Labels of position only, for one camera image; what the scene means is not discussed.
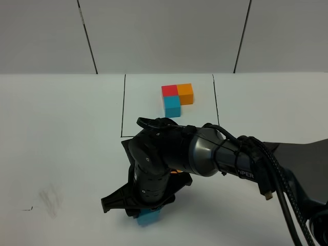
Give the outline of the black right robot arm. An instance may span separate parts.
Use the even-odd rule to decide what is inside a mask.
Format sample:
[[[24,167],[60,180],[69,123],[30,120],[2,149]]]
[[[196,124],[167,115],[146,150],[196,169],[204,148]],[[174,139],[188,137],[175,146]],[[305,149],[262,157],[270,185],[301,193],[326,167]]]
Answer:
[[[104,212],[123,209],[143,218],[173,203],[192,175],[231,174],[277,194],[295,245],[299,224],[308,245],[327,245],[327,140],[307,144],[234,137],[219,125],[181,126],[169,118],[137,120],[141,131],[122,145],[128,182],[101,199]]]

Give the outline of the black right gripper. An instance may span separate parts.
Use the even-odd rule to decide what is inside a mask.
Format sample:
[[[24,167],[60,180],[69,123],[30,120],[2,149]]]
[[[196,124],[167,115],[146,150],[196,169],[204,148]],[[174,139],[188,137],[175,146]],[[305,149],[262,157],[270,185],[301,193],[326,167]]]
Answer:
[[[175,201],[175,193],[192,184],[189,173],[148,175],[139,165],[129,167],[128,182],[101,199],[104,213],[124,209],[128,217],[138,218],[142,209],[158,210]]]

